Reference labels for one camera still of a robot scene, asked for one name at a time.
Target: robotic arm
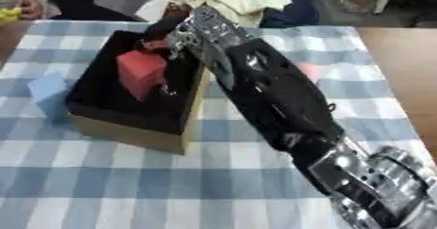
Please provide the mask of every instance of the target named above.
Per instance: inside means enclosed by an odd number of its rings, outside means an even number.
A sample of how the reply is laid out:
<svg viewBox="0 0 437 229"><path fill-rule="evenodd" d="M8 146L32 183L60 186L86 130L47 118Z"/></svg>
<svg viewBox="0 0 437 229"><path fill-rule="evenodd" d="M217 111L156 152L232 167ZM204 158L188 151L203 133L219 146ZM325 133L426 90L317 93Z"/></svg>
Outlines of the robotic arm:
<svg viewBox="0 0 437 229"><path fill-rule="evenodd" d="M407 152L369 155L333 119L335 106L279 52L215 9L194 9L165 38L216 75L243 116L327 195L355 229L437 228L437 174Z"/></svg>

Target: pink object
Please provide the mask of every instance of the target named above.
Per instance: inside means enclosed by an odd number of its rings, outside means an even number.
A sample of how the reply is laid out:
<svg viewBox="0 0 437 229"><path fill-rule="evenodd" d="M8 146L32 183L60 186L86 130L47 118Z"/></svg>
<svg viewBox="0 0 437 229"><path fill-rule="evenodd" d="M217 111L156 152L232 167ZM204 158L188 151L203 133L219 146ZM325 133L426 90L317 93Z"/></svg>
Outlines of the pink object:
<svg viewBox="0 0 437 229"><path fill-rule="evenodd" d="M120 82L137 100L165 82L166 61L157 54L131 51L117 57L117 64Z"/></svg>
<svg viewBox="0 0 437 229"><path fill-rule="evenodd" d="M300 62L298 68L311 80L316 83L320 77L320 66L310 62Z"/></svg>

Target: red cube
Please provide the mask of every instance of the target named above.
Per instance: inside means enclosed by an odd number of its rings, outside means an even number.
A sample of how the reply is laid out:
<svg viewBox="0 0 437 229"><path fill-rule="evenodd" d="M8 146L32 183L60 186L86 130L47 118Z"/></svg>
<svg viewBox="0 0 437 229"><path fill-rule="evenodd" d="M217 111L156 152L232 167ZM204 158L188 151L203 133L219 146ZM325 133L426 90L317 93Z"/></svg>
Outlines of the red cube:
<svg viewBox="0 0 437 229"><path fill-rule="evenodd" d="M137 99L145 100L150 90L165 83L166 61L157 54L131 51L117 57L122 85Z"/></svg>

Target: blue block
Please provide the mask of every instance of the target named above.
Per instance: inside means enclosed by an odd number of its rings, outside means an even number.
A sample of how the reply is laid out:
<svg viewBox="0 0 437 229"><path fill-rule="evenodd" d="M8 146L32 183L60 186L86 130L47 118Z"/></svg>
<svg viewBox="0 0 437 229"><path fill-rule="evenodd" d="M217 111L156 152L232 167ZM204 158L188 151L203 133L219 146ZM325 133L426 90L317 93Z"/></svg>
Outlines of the blue block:
<svg viewBox="0 0 437 229"><path fill-rule="evenodd" d="M64 100L68 87L59 73L40 77L27 84L33 102L50 119L59 120L66 117Z"/></svg>

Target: blue and white tablecloth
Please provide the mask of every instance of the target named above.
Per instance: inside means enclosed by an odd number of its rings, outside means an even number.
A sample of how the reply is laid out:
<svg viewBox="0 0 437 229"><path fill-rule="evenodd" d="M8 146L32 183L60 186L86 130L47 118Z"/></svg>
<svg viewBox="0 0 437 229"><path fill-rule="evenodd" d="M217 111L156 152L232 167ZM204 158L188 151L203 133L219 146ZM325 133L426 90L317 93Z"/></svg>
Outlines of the blue and white tablecloth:
<svg viewBox="0 0 437 229"><path fill-rule="evenodd" d="M72 85L114 30L145 28L42 20L22 38L0 72L0 228L349 228L214 80L185 156L83 136L31 102L29 81L60 72ZM430 163L355 29L250 31L293 61L322 65L318 85L363 147L395 145Z"/></svg>

